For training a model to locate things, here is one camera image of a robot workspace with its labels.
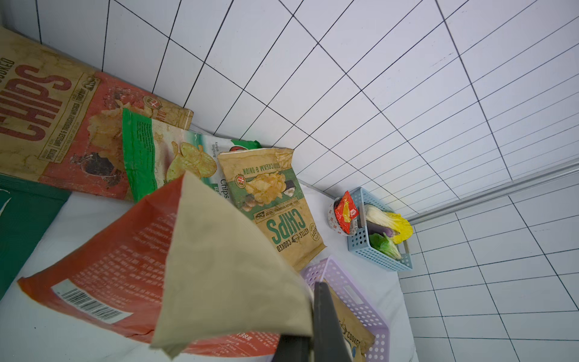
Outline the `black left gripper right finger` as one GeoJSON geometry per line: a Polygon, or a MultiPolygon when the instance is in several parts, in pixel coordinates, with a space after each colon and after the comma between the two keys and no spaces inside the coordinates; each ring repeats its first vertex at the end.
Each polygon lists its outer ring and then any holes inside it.
{"type": "Polygon", "coordinates": [[[351,353],[342,333],[330,287],[316,282],[314,290],[314,361],[350,362],[351,353]]]}

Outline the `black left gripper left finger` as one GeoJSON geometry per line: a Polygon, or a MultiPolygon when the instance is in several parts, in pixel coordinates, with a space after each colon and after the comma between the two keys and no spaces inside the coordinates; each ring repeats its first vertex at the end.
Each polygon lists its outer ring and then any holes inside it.
{"type": "Polygon", "coordinates": [[[272,362],[309,362],[311,338],[307,336],[281,335],[272,362]]]}

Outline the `blue kettle chips bag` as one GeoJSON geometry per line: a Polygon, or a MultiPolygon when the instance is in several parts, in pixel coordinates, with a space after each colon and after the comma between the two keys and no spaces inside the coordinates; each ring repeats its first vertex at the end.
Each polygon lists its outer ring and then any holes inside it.
{"type": "Polygon", "coordinates": [[[375,336],[364,327],[332,288],[330,288],[330,293],[342,334],[349,346],[353,361],[366,361],[366,353],[374,345],[375,336]]]}

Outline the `beige cassava chips bag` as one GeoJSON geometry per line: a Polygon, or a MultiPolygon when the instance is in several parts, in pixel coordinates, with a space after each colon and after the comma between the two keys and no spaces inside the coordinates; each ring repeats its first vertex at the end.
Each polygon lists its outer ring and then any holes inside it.
{"type": "Polygon", "coordinates": [[[55,312],[170,357],[216,354],[241,333],[313,334],[304,281],[247,217],[190,173],[18,284],[55,312]]]}

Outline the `purple plastic basket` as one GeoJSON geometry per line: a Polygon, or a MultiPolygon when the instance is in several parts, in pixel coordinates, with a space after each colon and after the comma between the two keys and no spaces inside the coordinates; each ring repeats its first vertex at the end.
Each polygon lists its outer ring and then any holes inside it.
{"type": "Polygon", "coordinates": [[[315,286],[316,282],[327,283],[364,327],[375,336],[374,345],[366,353],[366,361],[390,360],[388,323],[357,288],[354,279],[338,264],[335,258],[329,256],[320,262],[305,267],[301,271],[301,276],[310,287],[315,286]]]}

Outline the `blue plastic basket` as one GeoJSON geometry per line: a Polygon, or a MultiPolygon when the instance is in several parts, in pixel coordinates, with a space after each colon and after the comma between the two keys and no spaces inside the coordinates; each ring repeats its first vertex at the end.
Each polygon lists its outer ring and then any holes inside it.
{"type": "Polygon", "coordinates": [[[392,212],[392,209],[380,202],[380,200],[375,198],[362,187],[351,190],[350,194],[356,207],[360,210],[360,216],[357,217],[359,228],[356,233],[347,237],[348,250],[351,253],[357,254],[357,256],[389,271],[411,271],[413,269],[413,262],[406,245],[404,245],[406,253],[402,253],[401,261],[398,261],[385,255],[379,250],[376,250],[370,244],[369,231],[366,224],[366,214],[363,207],[368,204],[377,207],[381,211],[392,212]]]}

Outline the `green kettle chips bag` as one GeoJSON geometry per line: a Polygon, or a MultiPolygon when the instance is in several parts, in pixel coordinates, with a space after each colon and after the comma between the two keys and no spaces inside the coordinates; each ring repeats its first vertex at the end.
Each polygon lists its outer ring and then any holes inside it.
{"type": "Polygon", "coordinates": [[[223,152],[218,161],[235,207],[299,272],[325,245],[292,168],[293,154],[287,148],[252,149],[223,152]]]}

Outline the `green white chips bag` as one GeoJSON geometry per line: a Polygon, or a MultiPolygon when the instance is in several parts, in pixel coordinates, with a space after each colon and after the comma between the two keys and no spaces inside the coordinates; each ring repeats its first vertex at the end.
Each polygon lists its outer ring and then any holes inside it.
{"type": "Polygon", "coordinates": [[[122,138],[125,170],[136,202],[187,171],[228,198],[217,156],[262,147],[257,141],[215,137],[200,128],[183,130],[128,110],[123,111],[122,138]]]}

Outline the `green Real chips bag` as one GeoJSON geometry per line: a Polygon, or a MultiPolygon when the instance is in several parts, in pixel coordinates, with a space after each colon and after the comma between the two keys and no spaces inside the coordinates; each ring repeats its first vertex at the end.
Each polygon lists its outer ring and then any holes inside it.
{"type": "Polygon", "coordinates": [[[1,295],[36,249],[71,192],[1,176],[1,295]]]}

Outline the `red kettle chips bag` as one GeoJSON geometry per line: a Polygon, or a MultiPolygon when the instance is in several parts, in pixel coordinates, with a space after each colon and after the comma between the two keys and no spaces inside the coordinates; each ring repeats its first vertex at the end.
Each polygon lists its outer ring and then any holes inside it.
{"type": "Polygon", "coordinates": [[[193,118],[191,110],[2,29],[2,174],[131,200],[124,111],[182,129],[193,118]]]}

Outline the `green toy lettuce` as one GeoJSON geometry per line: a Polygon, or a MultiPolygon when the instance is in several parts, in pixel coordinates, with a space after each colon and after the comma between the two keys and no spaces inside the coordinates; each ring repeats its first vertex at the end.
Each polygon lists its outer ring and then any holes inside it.
{"type": "Polygon", "coordinates": [[[369,236],[371,247],[378,250],[384,255],[400,261],[402,255],[400,254],[396,244],[385,234],[374,233],[369,236]]]}

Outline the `purple toy eggplant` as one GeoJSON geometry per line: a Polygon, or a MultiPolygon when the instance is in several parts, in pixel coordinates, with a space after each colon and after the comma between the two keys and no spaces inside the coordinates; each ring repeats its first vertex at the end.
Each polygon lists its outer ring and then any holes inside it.
{"type": "Polygon", "coordinates": [[[378,234],[382,236],[386,235],[388,238],[393,238],[395,236],[395,231],[387,226],[381,226],[379,224],[367,221],[366,227],[370,235],[373,234],[378,234]]]}

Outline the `red snack cup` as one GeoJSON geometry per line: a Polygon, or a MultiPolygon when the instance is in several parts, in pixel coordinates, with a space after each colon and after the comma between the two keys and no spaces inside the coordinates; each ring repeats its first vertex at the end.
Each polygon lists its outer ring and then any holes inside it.
{"type": "Polygon", "coordinates": [[[340,235],[354,236],[360,228],[359,216],[359,208],[354,203],[350,192],[346,191],[330,205],[328,223],[330,228],[340,235]]]}

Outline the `yellow toy cabbage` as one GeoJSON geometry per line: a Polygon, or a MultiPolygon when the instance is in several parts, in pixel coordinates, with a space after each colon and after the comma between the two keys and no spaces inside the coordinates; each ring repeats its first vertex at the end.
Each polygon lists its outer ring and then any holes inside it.
{"type": "Polygon", "coordinates": [[[395,236],[391,240],[395,244],[401,244],[413,235],[413,227],[399,214],[382,211],[370,204],[364,205],[364,214],[366,221],[393,229],[395,236]]]}

